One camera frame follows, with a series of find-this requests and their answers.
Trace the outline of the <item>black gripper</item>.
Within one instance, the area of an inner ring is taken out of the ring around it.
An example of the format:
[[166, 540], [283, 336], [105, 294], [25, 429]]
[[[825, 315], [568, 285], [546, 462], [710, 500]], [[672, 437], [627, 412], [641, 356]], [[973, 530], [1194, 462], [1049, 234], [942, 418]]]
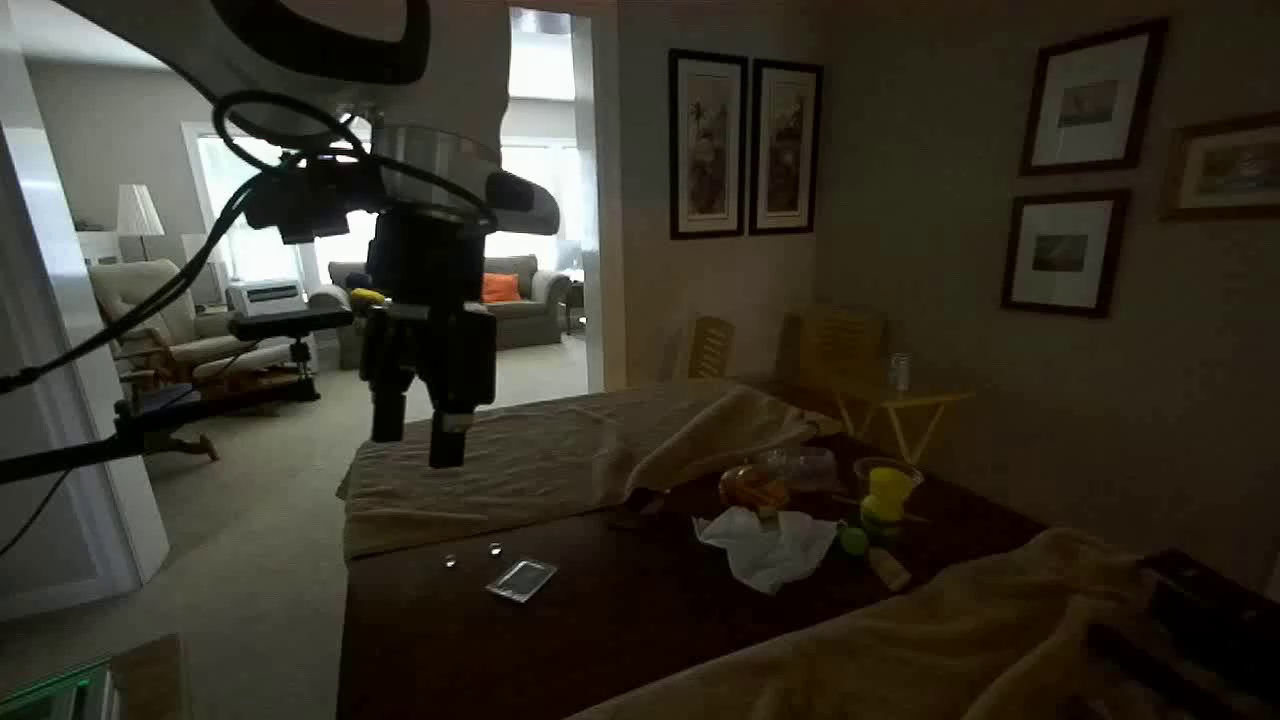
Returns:
[[366, 270], [384, 290], [363, 336], [372, 440], [405, 440], [405, 386], [423, 378], [435, 408], [426, 462], [457, 467], [469, 412], [496, 392], [496, 321], [478, 311], [484, 233], [387, 209], [375, 220]]

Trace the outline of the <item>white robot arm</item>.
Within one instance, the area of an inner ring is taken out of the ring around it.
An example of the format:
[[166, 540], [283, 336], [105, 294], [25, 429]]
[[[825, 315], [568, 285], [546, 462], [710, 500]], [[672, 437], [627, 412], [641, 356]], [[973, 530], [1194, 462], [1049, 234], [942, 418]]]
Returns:
[[375, 220], [363, 321], [372, 437], [432, 398], [426, 459], [457, 467], [496, 397], [484, 240], [550, 234], [560, 202], [498, 161], [509, 0], [61, 0], [185, 74], [221, 123], [266, 138], [239, 215], [310, 243]]

